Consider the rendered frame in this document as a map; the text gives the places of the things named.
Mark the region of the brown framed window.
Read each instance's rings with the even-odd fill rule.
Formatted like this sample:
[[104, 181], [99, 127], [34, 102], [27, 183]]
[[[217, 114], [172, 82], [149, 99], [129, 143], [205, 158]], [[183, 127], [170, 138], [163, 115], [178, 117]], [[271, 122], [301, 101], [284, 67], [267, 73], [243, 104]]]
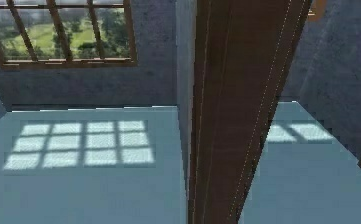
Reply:
[[0, 67], [137, 64], [130, 0], [0, 0]]

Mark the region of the dark brown wooden door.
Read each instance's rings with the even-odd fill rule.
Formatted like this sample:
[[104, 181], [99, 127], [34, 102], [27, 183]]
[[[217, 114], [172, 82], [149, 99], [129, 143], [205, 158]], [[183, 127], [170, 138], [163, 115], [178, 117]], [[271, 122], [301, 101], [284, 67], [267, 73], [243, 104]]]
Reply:
[[238, 224], [312, 0], [196, 0], [187, 224]]

